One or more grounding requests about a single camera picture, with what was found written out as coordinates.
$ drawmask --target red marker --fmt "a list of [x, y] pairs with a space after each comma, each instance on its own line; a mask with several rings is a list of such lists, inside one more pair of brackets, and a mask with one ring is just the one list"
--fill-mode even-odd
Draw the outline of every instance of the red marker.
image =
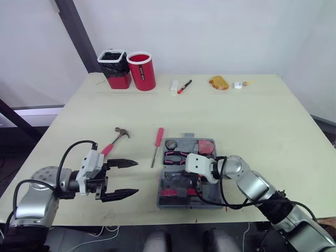
[[192, 80], [188, 81], [180, 90], [177, 92], [178, 94], [182, 93], [182, 91], [192, 82]]

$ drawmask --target pliers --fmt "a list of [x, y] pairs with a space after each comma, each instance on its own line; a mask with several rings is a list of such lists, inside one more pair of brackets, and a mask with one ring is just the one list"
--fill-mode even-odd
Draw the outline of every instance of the pliers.
[[[190, 152], [182, 152], [182, 151], [167, 151], [164, 153], [164, 156], [179, 156], [182, 158], [187, 158], [187, 156], [190, 154]], [[180, 161], [171, 161], [171, 160], [164, 160], [163, 164], [168, 164], [168, 165], [184, 165], [185, 164], [185, 159], [180, 160]]]

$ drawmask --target red cylinder container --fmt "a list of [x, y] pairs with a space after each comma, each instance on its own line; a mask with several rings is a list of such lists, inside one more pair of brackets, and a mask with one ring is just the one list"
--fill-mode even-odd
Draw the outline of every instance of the red cylinder container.
[[129, 88], [132, 78], [125, 51], [105, 50], [97, 60], [111, 88]]
[[141, 91], [155, 88], [152, 55], [146, 51], [136, 51], [127, 55], [135, 86]]

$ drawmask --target black cable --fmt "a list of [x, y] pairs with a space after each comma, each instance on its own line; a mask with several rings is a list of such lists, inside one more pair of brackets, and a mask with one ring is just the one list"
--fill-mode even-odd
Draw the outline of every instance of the black cable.
[[8, 229], [9, 229], [9, 224], [11, 223], [11, 219], [14, 215], [14, 211], [11, 211], [11, 213], [9, 214], [9, 216], [7, 217], [7, 220], [6, 220], [6, 225], [5, 225], [5, 234], [7, 234], [8, 232]]
[[302, 206], [304, 209], [306, 209], [309, 214], [311, 215], [312, 219], [317, 222], [316, 220], [316, 217], [314, 215], [314, 213], [307, 207], [305, 206], [304, 204], [300, 203], [300, 202], [296, 202], [296, 201], [290, 201], [288, 199], [264, 199], [264, 200], [261, 200], [261, 201], [254, 201], [254, 202], [250, 202], [250, 203], [245, 203], [245, 204], [222, 204], [222, 203], [217, 203], [217, 202], [211, 202], [211, 201], [207, 201], [206, 199], [204, 199], [200, 193], [198, 192], [198, 190], [196, 189], [196, 186], [194, 185], [193, 183], [193, 187], [194, 187], [194, 190], [196, 191], [196, 194], [197, 196], [200, 198], [201, 201], [203, 201], [204, 203], [207, 203], [207, 204], [211, 204], [211, 205], [215, 205], [215, 206], [227, 206], [227, 207], [246, 207], [246, 206], [253, 206], [253, 205], [258, 205], [258, 204], [263, 204], [263, 203], [290, 203], [292, 205], [298, 205], [298, 206]]
[[74, 144], [72, 144], [67, 150], [66, 152], [64, 153], [62, 159], [61, 159], [61, 162], [59, 163], [59, 166], [58, 166], [58, 170], [57, 170], [57, 175], [56, 175], [56, 189], [58, 190], [60, 188], [60, 185], [59, 185], [59, 180], [60, 180], [60, 176], [61, 176], [61, 170], [62, 170], [62, 167], [63, 167], [63, 164], [64, 164], [64, 161], [65, 161], [65, 158], [67, 157], [67, 155], [69, 154], [69, 152], [71, 151], [71, 149], [73, 147], [75, 147], [76, 145], [78, 144], [81, 144], [81, 143], [91, 143], [92, 144], [92, 149], [93, 150], [96, 150], [98, 145], [95, 141], [91, 141], [91, 140], [82, 140], [82, 141], [78, 141]]
[[265, 241], [266, 241], [266, 236], [270, 233], [270, 231], [272, 230], [272, 228], [269, 228], [267, 231], [266, 231], [266, 233], [264, 234], [264, 236], [263, 236], [263, 238], [262, 238], [262, 240], [261, 240], [261, 243], [260, 243], [260, 249], [259, 249], [259, 251], [260, 252], [262, 252], [263, 250], [263, 247], [264, 247], [264, 243], [265, 243]]
[[219, 186], [220, 186], [220, 192], [221, 192], [221, 195], [222, 195], [222, 198], [223, 198], [223, 201], [225, 204], [225, 206], [227, 207], [230, 207], [231, 209], [235, 209], [235, 210], [238, 210], [238, 209], [241, 209], [242, 207], [245, 207], [245, 206], [251, 206], [251, 205], [256, 205], [256, 204], [260, 204], [261, 202], [268, 202], [268, 203], [286, 203], [286, 202], [289, 202], [290, 204], [292, 205], [299, 205], [299, 206], [302, 206], [304, 209], [306, 209], [308, 211], [308, 213], [311, 215], [312, 219], [317, 222], [317, 219], [314, 215], [314, 213], [312, 212], [312, 210], [309, 209], [309, 207], [305, 206], [304, 204], [300, 203], [300, 202], [296, 202], [296, 201], [289, 201], [287, 199], [265, 199], [263, 201], [255, 201], [255, 202], [251, 202], [251, 203], [247, 203], [248, 199], [245, 199], [245, 201], [242, 203], [242, 204], [229, 204], [228, 201], [226, 200], [225, 198], [225, 195], [224, 195], [224, 190], [223, 190], [223, 171], [224, 171], [224, 165], [226, 163], [226, 160], [227, 160], [227, 157], [225, 156], [224, 157], [224, 161], [222, 163], [222, 169], [221, 169], [221, 172], [220, 172], [220, 176], [219, 176]]
[[239, 206], [239, 207], [235, 207], [235, 206], [231, 206], [228, 201], [226, 200], [225, 198], [225, 195], [224, 195], [224, 189], [223, 189], [223, 171], [224, 171], [224, 165], [226, 163], [226, 160], [227, 160], [227, 156], [224, 157], [224, 161], [222, 163], [222, 169], [220, 170], [220, 176], [219, 176], [219, 186], [220, 186], [220, 194], [222, 195], [222, 199], [224, 201], [225, 204], [228, 205], [228, 207], [230, 207], [231, 209], [234, 209], [234, 210], [239, 210], [242, 208], [242, 206]]
[[22, 180], [20, 181], [16, 187], [15, 187], [15, 190], [14, 190], [14, 195], [13, 195], [13, 212], [16, 211], [16, 208], [17, 208], [17, 194], [19, 192], [19, 189], [20, 189], [20, 186], [24, 183], [35, 183], [35, 184], [40, 184], [40, 185], [44, 185], [45, 187], [49, 188], [50, 190], [52, 190], [52, 192], [55, 191], [55, 188], [51, 185], [49, 185], [48, 183], [46, 182], [42, 182], [42, 181], [39, 181], [39, 180]]

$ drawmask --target gray toolbox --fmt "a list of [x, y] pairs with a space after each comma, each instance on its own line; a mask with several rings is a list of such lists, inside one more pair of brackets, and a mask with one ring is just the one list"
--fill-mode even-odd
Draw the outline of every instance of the gray toolbox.
[[[199, 141], [213, 143], [211, 154], [199, 153]], [[160, 174], [157, 205], [159, 208], [222, 208], [210, 205], [198, 198], [191, 185], [191, 180], [182, 175], [185, 168], [185, 159], [189, 153], [203, 154], [208, 158], [216, 158], [216, 146], [213, 139], [194, 138], [194, 134], [186, 133], [184, 138], [166, 138], [163, 142], [164, 169]], [[198, 178], [198, 192], [211, 202], [223, 203], [219, 182], [211, 184], [205, 178]]]

